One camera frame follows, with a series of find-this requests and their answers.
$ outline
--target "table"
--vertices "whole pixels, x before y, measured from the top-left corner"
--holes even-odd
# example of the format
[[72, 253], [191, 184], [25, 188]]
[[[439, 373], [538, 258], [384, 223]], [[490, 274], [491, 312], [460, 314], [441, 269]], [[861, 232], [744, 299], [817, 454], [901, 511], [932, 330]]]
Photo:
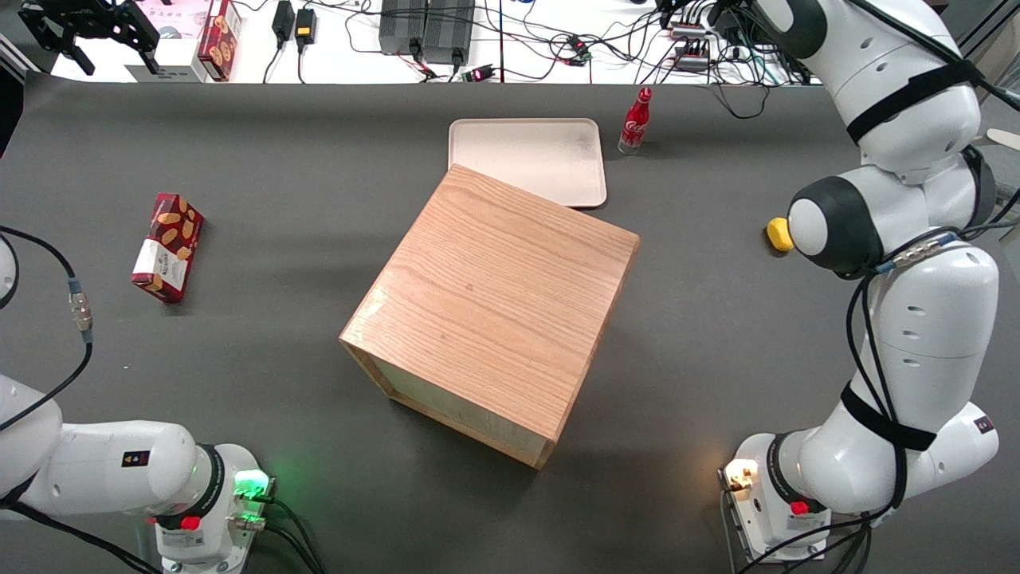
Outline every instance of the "table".
[[[681, 14], [687, 11], [697, 12], [703, 23], [707, 23], [709, 0], [700, 0], [685, 7]], [[294, 9], [298, 10], [307, 2], [292, 0]], [[326, 2], [339, 5], [327, 7], [322, 3], [310, 3], [319, 17], [316, 43], [306, 49], [302, 62], [303, 79], [309, 84], [408, 84], [419, 82], [423, 75], [411, 68], [400, 58], [381, 54], [366, 54], [355, 51], [378, 50], [378, 19], [377, 15], [356, 15], [360, 9], [350, 2]], [[577, 34], [593, 34], [600, 37], [613, 38], [626, 34], [631, 24], [649, 13], [654, 2], [632, 4], [626, 0], [584, 0], [582, 4], [573, 2], [557, 2], [555, 0], [534, 0], [532, 3], [511, 0], [477, 0], [472, 31], [470, 59], [467, 69], [483, 65], [500, 65], [500, 6], [505, 15], [503, 21], [504, 59], [506, 67], [519, 73], [542, 76], [549, 71], [543, 81], [558, 84], [636, 84], [643, 79], [652, 83], [656, 75], [649, 74], [654, 65], [666, 55], [672, 54], [674, 42], [669, 39], [668, 31], [660, 29], [658, 17], [652, 20], [645, 39], [644, 28], [639, 28], [631, 37], [632, 48], [627, 49], [627, 38], [617, 38], [612, 44], [620, 50], [641, 56], [649, 62], [623, 62], [612, 56], [604, 46], [593, 49], [594, 59], [591, 66], [572, 67], [565, 64], [551, 65], [548, 57], [548, 47], [542, 43], [525, 43], [506, 35], [539, 35], [550, 38], [557, 34], [554, 30], [567, 30]], [[379, 2], [369, 8], [377, 12]], [[233, 83], [259, 84], [265, 74], [276, 50], [275, 38], [270, 30], [276, 2], [274, 0], [258, 0], [248, 5], [238, 4], [239, 14], [244, 19], [241, 34], [238, 59], [235, 62]], [[718, 55], [727, 44], [718, 38], [710, 40], [712, 54]], [[88, 76], [72, 60], [60, 57], [53, 67], [53, 73], [62, 77], [88, 82], [126, 82], [135, 79], [123, 67], [123, 64], [140, 64], [141, 59], [134, 50], [113, 42], [112, 40], [80, 39], [86, 54], [96, 63], [97, 70]], [[292, 40], [274, 64], [270, 72], [270, 83], [297, 84], [298, 51]], [[765, 54], [761, 64], [767, 66], [766, 83], [784, 83], [788, 74], [783, 67], [775, 62], [774, 56]], [[434, 66], [437, 73], [449, 74], [450, 65]], [[756, 64], [726, 63], [719, 67], [719, 75], [726, 83], [743, 83], [761, 76], [763, 72]], [[690, 73], [681, 71], [670, 72], [662, 70], [659, 76], [670, 84], [706, 84], [709, 77], [704, 72]], [[516, 73], [507, 73], [507, 82], [533, 82]]]
[[[761, 228], [800, 187], [856, 166], [856, 149], [817, 88], [775, 90], [758, 119], [738, 121], [704, 88], [660, 87], [633, 157], [614, 151], [632, 87], [476, 88], [459, 99], [452, 86], [33, 76], [0, 159], [0, 218], [59, 246], [93, 302], [96, 355], [60, 397], [65, 420], [164, 420], [247, 446], [333, 572], [724, 572], [715, 469], [754, 432], [821, 423], [853, 370], [843, 328], [853, 283], [796, 253], [773, 256]], [[741, 110], [761, 97], [727, 95]], [[609, 200], [591, 213], [642, 237], [539, 473], [389, 402], [337, 342], [442, 177], [450, 122], [494, 115], [596, 120]], [[210, 223], [173, 308], [129, 279], [157, 191], [184, 193]], [[996, 422], [1000, 453], [908, 501], [876, 531], [869, 571], [1014, 569], [1020, 502], [1001, 493], [1020, 462], [1020, 285], [994, 240], [981, 246], [1004, 271], [974, 402]], [[23, 273], [4, 311], [3, 370], [48, 389], [81, 343], [59, 266], [15, 247]], [[70, 522], [135, 549], [142, 521]], [[0, 537], [17, 571], [122, 571], [34, 525], [0, 522]], [[264, 536], [249, 572], [302, 570]]]

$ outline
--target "white tray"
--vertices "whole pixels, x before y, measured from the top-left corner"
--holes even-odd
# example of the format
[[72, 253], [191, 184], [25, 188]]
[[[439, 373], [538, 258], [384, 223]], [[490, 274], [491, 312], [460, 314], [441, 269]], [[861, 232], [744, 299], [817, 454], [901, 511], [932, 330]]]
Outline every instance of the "white tray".
[[606, 202], [599, 126], [585, 118], [458, 119], [448, 167], [458, 163], [569, 207]]

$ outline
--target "red snack box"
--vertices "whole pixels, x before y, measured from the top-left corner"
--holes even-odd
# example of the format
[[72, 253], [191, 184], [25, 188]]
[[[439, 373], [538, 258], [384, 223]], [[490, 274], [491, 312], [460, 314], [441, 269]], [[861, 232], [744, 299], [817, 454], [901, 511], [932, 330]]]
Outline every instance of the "red snack box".
[[198, 60], [215, 82], [231, 79], [231, 69], [238, 54], [241, 17], [231, 0], [213, 0], [209, 16], [198, 46]]
[[149, 236], [142, 242], [131, 281], [164, 304], [183, 300], [204, 221], [184, 197], [157, 195]]

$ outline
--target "coca-cola bottle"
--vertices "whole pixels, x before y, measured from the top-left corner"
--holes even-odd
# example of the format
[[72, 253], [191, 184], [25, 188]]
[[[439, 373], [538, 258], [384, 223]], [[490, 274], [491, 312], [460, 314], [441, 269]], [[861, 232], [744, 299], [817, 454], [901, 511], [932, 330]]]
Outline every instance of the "coca-cola bottle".
[[638, 92], [638, 101], [630, 106], [627, 118], [623, 122], [623, 133], [620, 134], [620, 153], [633, 155], [638, 153], [642, 140], [645, 139], [645, 127], [652, 116], [648, 102], [652, 101], [652, 89], [642, 88]]

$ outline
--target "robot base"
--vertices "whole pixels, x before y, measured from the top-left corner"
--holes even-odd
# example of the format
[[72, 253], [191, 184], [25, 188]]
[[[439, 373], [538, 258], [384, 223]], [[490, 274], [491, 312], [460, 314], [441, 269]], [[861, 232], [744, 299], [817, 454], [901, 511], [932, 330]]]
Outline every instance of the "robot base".
[[[831, 511], [827, 510], [801, 516], [794, 516], [790, 512], [789, 505], [776, 492], [767, 471], [766, 457], [774, 438], [774, 434], [756, 434], [748, 438], [736, 450], [733, 461], [720, 471], [725, 488], [741, 487], [729, 493], [730, 514], [749, 561], [795, 536], [827, 526], [832, 517]], [[762, 562], [804, 560], [824, 550], [826, 537], [826, 532], [808, 536], [782, 547]], [[821, 554], [816, 560], [824, 558], [825, 555]]]
[[[202, 519], [202, 530], [195, 531], [196, 534], [201, 532], [200, 537], [184, 538], [190, 540], [190, 547], [169, 547], [167, 531], [156, 526], [157, 540], [162, 542], [158, 545], [163, 557], [164, 573], [239, 574], [248, 562], [255, 532], [232, 528], [227, 519], [243, 515], [262, 516], [265, 505], [243, 501], [235, 494], [235, 475], [240, 471], [259, 470], [259, 466], [248, 450], [237, 445], [217, 445], [216, 452], [223, 459], [223, 488], [212, 510]], [[271, 487], [270, 483], [267, 494], [271, 492]], [[213, 528], [221, 530], [211, 532]], [[183, 531], [175, 533], [180, 536]], [[220, 540], [221, 543], [215, 545], [213, 540]], [[209, 547], [203, 552], [206, 542]]]

